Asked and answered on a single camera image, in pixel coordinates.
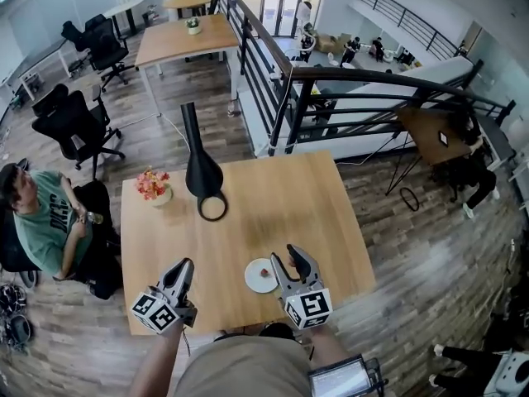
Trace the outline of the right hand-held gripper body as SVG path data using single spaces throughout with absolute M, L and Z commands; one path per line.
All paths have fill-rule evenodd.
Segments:
M 282 289 L 281 301 L 298 330 L 325 324 L 333 312 L 330 291 L 320 280 L 287 285 Z

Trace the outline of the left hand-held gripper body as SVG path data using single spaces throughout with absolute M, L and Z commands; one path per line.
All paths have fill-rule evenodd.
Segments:
M 178 321 L 192 327 L 197 313 L 197 308 L 189 300 L 176 300 L 176 304 L 171 304 L 169 298 L 153 286 L 139 293 L 131 306 L 131 314 L 143 326 L 159 335 L 166 333 Z

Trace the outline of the small white plate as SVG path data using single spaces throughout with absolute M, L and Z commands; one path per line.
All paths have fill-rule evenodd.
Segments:
M 265 268 L 269 276 L 262 277 L 260 271 Z M 267 294 L 273 292 L 278 287 L 270 259 L 258 258 L 253 260 L 245 268 L 246 285 L 258 294 Z

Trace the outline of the person's right forearm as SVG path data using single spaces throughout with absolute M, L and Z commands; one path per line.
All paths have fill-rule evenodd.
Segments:
M 329 325 L 322 324 L 310 328 L 307 330 L 307 335 L 313 346 L 312 368 L 322 368 L 350 358 L 350 353 Z

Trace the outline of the person's torso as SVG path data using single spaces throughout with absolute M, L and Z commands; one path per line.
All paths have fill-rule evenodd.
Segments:
M 191 356 L 174 397 L 312 397 L 309 371 L 294 340 L 229 337 Z

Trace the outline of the pink flowers in white pot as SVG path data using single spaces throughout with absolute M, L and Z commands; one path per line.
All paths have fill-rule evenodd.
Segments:
M 161 208 L 173 197 L 169 173 L 147 168 L 136 177 L 135 188 L 142 198 L 155 208 Z

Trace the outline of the row of black headsets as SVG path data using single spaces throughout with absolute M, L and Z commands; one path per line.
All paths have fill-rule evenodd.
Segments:
M 26 317 L 26 292 L 15 284 L 0 285 L 0 343 L 26 353 L 33 327 Z

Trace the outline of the black office chair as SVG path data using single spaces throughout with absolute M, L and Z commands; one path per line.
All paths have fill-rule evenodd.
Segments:
M 88 47 L 88 59 L 92 68 L 97 72 L 111 69 L 101 76 L 101 91 L 105 93 L 108 83 L 114 78 L 119 78 L 124 85 L 128 85 L 128 80 L 122 73 L 136 67 L 123 63 L 129 55 L 128 46 L 124 38 L 116 36 L 112 20 L 102 14 L 88 20 L 83 38 Z
M 38 284 L 40 269 L 29 259 L 19 241 L 11 211 L 0 207 L 0 266 L 17 273 L 22 283 L 33 289 Z
M 98 157 L 101 154 L 126 155 L 106 148 L 113 137 L 120 139 L 122 132 L 110 127 L 110 117 L 102 100 L 102 87 L 92 86 L 94 108 L 88 108 L 81 91 L 70 92 L 65 84 L 57 84 L 31 107 L 36 120 L 31 124 L 34 131 L 55 140 L 62 155 L 75 163 L 80 170 L 86 160 L 92 161 L 92 177 L 96 176 Z
M 71 22 L 66 21 L 62 26 L 61 36 L 71 42 L 75 50 L 81 54 L 81 58 L 69 65 L 69 72 L 75 76 L 80 74 L 85 67 L 85 61 L 89 57 L 88 46 L 83 33 Z

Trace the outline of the black stair railing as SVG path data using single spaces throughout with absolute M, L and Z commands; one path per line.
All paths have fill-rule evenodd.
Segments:
M 482 67 L 445 83 L 369 69 L 315 67 L 289 59 L 243 0 L 219 0 L 233 27 L 238 70 L 245 76 L 268 140 L 258 155 L 329 150 L 337 160 L 404 152 L 412 138 L 398 120 L 406 108 L 430 114 L 473 108 L 493 138 L 516 103 L 472 93 Z

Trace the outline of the small dark wooden table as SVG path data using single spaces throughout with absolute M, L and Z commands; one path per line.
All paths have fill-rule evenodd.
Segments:
M 470 154 L 469 146 L 450 126 L 448 112 L 401 108 L 396 114 L 428 165 L 440 165 Z

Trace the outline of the wooden table white legs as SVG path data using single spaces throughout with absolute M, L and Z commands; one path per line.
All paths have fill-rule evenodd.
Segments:
M 179 20 L 151 26 L 141 38 L 135 67 L 139 70 L 155 116 L 161 116 L 162 112 L 150 86 L 149 68 L 156 67 L 158 74 L 163 74 L 161 65 L 165 63 L 213 53 L 226 53 L 229 60 L 238 61 L 239 41 L 226 16 L 221 13 L 206 15 L 199 17 L 198 21 L 199 32 L 195 35 L 188 33 L 185 20 Z

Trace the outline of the white robot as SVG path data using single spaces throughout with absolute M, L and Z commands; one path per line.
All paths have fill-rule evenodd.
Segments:
M 310 21 L 312 4 L 309 1 L 299 3 L 296 13 L 296 19 L 299 27 L 299 56 L 298 59 L 308 62 L 314 47 L 316 46 L 316 37 L 314 27 Z

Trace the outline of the grey desk white legs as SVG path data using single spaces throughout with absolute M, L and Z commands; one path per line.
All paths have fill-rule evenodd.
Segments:
M 25 89 L 27 95 L 29 96 L 30 100 L 32 102 L 35 102 L 36 97 L 34 93 L 31 91 L 28 80 L 26 79 L 29 77 L 34 71 L 37 70 L 37 68 L 45 63 L 48 59 L 52 58 L 58 58 L 62 64 L 64 72 L 67 74 L 67 76 L 71 79 L 72 74 L 69 72 L 69 66 L 66 63 L 62 47 L 66 44 L 67 40 L 62 39 L 60 41 L 57 41 L 50 47 L 44 49 L 42 52 L 40 52 L 37 55 L 30 55 L 26 57 L 22 63 L 17 68 L 17 72 L 15 73 L 15 76 L 17 79 L 20 80 L 22 87 Z

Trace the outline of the round white table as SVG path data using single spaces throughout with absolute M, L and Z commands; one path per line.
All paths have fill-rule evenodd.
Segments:
M 135 7 L 139 6 L 141 3 L 143 3 L 144 1 L 145 0 L 130 0 L 128 2 L 124 2 L 124 3 L 120 4 L 120 5 L 117 5 L 117 6 L 111 8 L 108 11 L 103 13 L 104 17 L 112 19 L 112 22 L 113 22 L 113 25 L 114 25 L 114 29 L 115 29 L 116 34 L 117 34 L 117 36 L 119 38 L 122 37 L 122 34 L 121 34 L 120 27 L 118 25 L 117 15 L 119 15 L 121 13 L 124 13 L 126 15 L 126 19 L 128 21 L 128 25 L 129 25 L 130 35 L 134 36 L 137 33 L 137 28 L 136 28 L 136 23 L 135 23 L 135 20 L 134 20 L 134 17 L 133 17 L 132 10 Z

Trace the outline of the round wooden table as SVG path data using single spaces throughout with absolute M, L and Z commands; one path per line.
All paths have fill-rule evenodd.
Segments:
M 193 17 L 200 17 L 206 14 L 206 6 L 211 0 L 165 0 L 163 7 L 177 11 L 177 18 L 183 18 L 183 10 L 191 9 Z

